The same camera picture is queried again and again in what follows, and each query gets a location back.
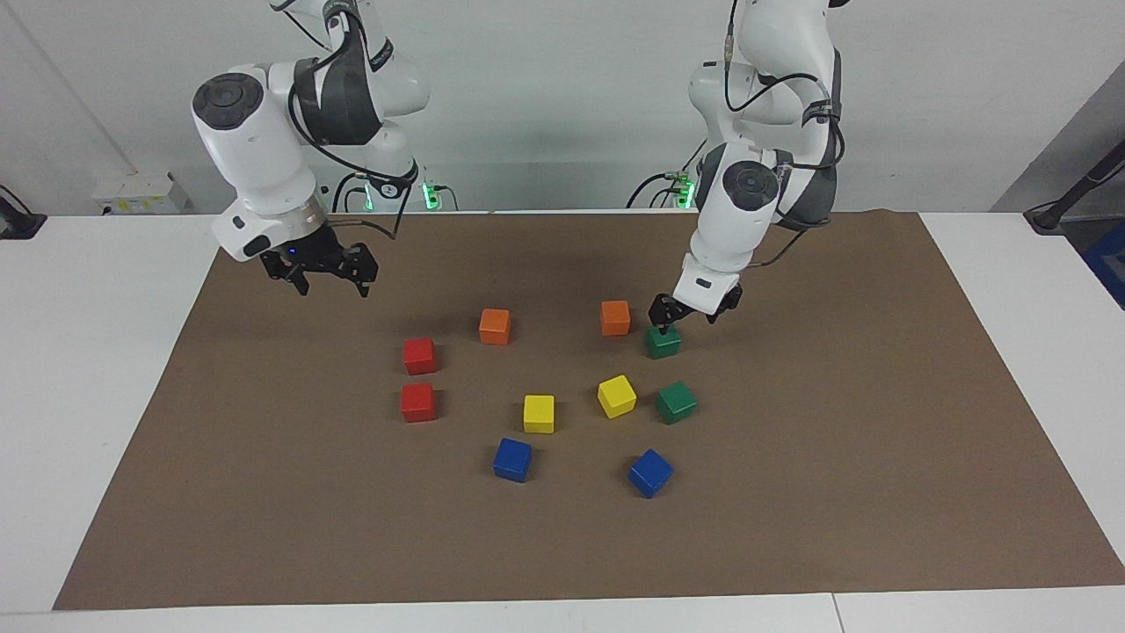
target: yellow cube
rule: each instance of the yellow cube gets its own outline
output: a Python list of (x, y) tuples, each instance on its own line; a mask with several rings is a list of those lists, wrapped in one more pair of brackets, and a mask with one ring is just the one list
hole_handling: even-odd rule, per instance
[(629, 379), (618, 377), (597, 386), (597, 401), (602, 404), (602, 409), (612, 421), (637, 407), (637, 392), (629, 385)]
[(526, 396), (523, 398), (523, 433), (555, 433), (555, 397)]

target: orange cube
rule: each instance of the orange cube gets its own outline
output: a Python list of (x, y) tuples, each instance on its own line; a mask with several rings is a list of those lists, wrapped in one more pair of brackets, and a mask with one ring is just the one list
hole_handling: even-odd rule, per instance
[(480, 313), (480, 343), (485, 345), (507, 345), (511, 336), (511, 311), (488, 307)]
[(632, 320), (628, 300), (602, 301), (602, 336), (623, 337), (629, 334)]

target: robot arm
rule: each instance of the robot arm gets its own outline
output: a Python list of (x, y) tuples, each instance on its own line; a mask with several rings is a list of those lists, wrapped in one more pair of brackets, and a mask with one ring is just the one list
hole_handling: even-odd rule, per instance
[[(429, 101), (416, 69), (395, 54), (370, 0), (279, 0), (274, 10), (324, 19), (332, 53), (324, 60), (255, 64), (207, 81), (192, 100), (196, 128), (237, 197), (212, 227), (234, 259), (258, 256), (271, 278), (308, 291), (305, 272), (328, 272), (362, 296), (378, 264), (362, 243), (344, 247), (315, 196), (302, 143), (374, 184), (384, 207), (405, 208), (418, 177), (406, 136), (388, 116)], [(364, 164), (326, 145), (363, 146)]]
[[(662, 332), (692, 311), (714, 324), (737, 307), (740, 273), (771, 224), (802, 233), (827, 224), (843, 137), (839, 55), (826, 12), (846, 1), (746, 2), (737, 37), (728, 34), (726, 60), (704, 63), (693, 76), (692, 103), (708, 125), (698, 168), (700, 219), (675, 290), (658, 295), (649, 310)], [(732, 61), (736, 42), (749, 63)], [(798, 123), (800, 133), (793, 146), (766, 150), (749, 138), (745, 121)]]

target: table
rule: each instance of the table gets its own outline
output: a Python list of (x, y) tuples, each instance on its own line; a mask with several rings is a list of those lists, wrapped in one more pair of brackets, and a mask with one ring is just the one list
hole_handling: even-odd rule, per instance
[[(1018, 215), (926, 226), (1125, 553), (1125, 314)], [(50, 614), (215, 254), (207, 217), (55, 217), (0, 244), (0, 630), (1116, 631), (1125, 587)]]

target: cube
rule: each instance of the cube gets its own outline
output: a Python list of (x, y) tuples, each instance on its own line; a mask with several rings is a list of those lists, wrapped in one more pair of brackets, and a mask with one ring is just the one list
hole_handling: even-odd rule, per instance
[(649, 328), (648, 334), (645, 335), (645, 347), (648, 349), (648, 355), (655, 360), (680, 354), (680, 333), (676, 332), (675, 326), (669, 326), (668, 333), (665, 335), (662, 335), (659, 328), (656, 327)]
[(649, 449), (629, 469), (629, 481), (646, 499), (651, 499), (664, 488), (665, 483), (668, 483), (674, 471), (672, 464), (666, 462), (659, 453)]
[(403, 344), (403, 364), (412, 377), (432, 374), (438, 371), (438, 351), (433, 340), (411, 340)]
[(507, 345), (511, 336), (511, 311), (488, 307), (480, 313), (480, 343), (485, 345)]
[(602, 336), (623, 337), (629, 335), (632, 316), (629, 314), (628, 300), (602, 301)]
[(699, 401), (683, 382), (660, 390), (656, 397), (656, 409), (660, 413), (665, 424), (668, 425), (686, 419), (695, 413), (698, 406)]
[(430, 423), (438, 419), (438, 404), (430, 383), (403, 387), (403, 419), (407, 423)]
[(597, 401), (609, 419), (624, 416), (637, 407), (637, 392), (629, 379), (618, 377), (597, 386)]
[(555, 433), (554, 396), (526, 396), (523, 398), (523, 433), (547, 435)]
[(493, 459), (493, 472), (501, 479), (523, 483), (528, 481), (531, 469), (531, 445), (514, 440), (500, 441), (496, 458)]

